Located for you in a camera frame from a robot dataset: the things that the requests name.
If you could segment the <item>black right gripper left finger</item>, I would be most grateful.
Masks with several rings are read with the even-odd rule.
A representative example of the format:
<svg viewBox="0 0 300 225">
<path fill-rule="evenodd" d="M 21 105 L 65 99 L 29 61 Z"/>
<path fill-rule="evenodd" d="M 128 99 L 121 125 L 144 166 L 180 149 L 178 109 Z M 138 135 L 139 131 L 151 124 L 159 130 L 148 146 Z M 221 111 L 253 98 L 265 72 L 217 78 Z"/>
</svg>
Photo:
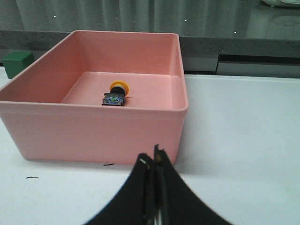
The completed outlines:
<svg viewBox="0 0 300 225">
<path fill-rule="evenodd" d="M 117 194 L 88 225 L 154 224 L 153 160 L 139 154 L 136 163 Z"/>
</svg>

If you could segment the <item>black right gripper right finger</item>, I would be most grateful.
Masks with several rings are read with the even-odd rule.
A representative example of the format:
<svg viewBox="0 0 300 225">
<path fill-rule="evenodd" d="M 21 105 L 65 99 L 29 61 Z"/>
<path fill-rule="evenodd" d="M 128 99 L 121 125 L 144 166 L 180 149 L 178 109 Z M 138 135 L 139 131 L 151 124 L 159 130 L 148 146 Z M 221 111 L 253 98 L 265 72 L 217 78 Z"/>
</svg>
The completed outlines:
<svg viewBox="0 0 300 225">
<path fill-rule="evenodd" d="M 167 153 L 154 146 L 154 191 L 160 225 L 229 225 L 189 188 Z"/>
</svg>

